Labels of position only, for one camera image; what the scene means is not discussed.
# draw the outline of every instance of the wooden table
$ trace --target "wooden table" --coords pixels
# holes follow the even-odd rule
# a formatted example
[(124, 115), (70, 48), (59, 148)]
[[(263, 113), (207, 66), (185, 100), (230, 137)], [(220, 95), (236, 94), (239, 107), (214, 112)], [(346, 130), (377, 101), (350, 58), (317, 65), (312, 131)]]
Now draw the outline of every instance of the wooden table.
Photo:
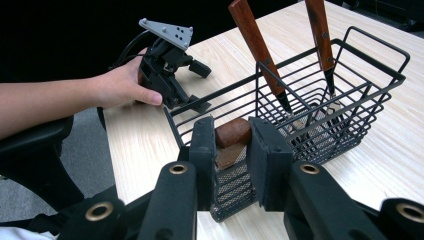
[[(406, 81), (391, 91), (393, 98), (362, 143), (324, 167), (353, 199), (372, 208), (393, 197), (424, 203), (424, 40), (331, 3), (326, 11), (331, 38), (342, 39), (348, 27), (357, 26), (405, 50), (411, 61), (403, 71)], [(274, 62), (314, 46), (303, 2), (257, 22)], [(202, 97), (253, 74), (255, 62), (237, 28), (187, 53), (212, 69), (207, 79), (178, 70), (189, 95)], [(162, 108), (129, 102), (106, 110), (105, 117), (118, 195), (129, 203), (154, 188), (162, 166), (175, 161), (179, 149)], [(287, 239), (282, 219), (283, 213), (267, 213), (257, 204), (222, 223), (198, 212), (198, 239)]]

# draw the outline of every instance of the white cloth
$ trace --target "white cloth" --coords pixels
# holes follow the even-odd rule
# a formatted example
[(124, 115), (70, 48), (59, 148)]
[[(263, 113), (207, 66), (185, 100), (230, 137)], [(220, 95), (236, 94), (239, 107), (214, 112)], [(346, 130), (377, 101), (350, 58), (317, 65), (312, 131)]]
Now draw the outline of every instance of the white cloth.
[(17, 227), (0, 227), (1, 240), (54, 240), (50, 232), (36, 233)]

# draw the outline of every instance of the chair armrest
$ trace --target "chair armrest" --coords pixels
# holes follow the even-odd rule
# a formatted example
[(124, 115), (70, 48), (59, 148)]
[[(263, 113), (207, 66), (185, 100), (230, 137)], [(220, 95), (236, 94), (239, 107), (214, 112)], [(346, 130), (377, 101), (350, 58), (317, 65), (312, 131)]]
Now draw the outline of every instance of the chair armrest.
[(58, 143), (69, 136), (74, 116), (35, 126), (0, 140), (0, 158), (20, 152), (31, 152)]

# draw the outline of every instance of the black wire basket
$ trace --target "black wire basket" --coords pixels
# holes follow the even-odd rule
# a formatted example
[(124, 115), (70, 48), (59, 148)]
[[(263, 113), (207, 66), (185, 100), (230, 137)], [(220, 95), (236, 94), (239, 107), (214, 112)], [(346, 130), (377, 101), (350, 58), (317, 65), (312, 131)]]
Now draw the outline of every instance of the black wire basket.
[[(371, 41), (377, 42), (379, 49), (368, 44)], [(277, 65), (282, 72), (278, 81), (285, 86), (295, 113), (292, 117), (271, 93), (259, 71), (265, 66), (258, 63), (256, 73), (250, 77), (179, 109), (165, 109), (178, 145), (190, 145), (193, 124), (203, 117), (212, 116), (217, 127), (235, 118), (252, 116), (271, 122), (279, 130), (292, 148), (295, 161), (323, 164), (357, 146), (376, 121), (376, 114), (384, 109), (383, 103), (391, 98), (388, 91), (405, 80), (401, 72), (410, 57), (356, 27), (350, 27), (343, 40), (332, 40), (332, 49), (337, 52), (335, 98), (330, 98), (316, 48)], [(397, 59), (391, 57), (389, 62), (382, 62), (381, 56), (387, 54)], [(329, 105), (336, 101), (340, 102), (340, 110), (328, 114)], [(211, 104), (206, 112), (191, 110), (206, 102)], [(256, 201), (245, 157), (244, 150), (232, 167), (214, 169), (215, 192), (210, 212), (217, 222)]]

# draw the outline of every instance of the forearm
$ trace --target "forearm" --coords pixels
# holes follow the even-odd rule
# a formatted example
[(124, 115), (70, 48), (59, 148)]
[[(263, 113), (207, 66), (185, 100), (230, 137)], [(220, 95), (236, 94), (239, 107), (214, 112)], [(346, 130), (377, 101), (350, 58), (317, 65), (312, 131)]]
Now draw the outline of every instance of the forearm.
[(97, 105), (93, 79), (0, 84), (0, 139)]

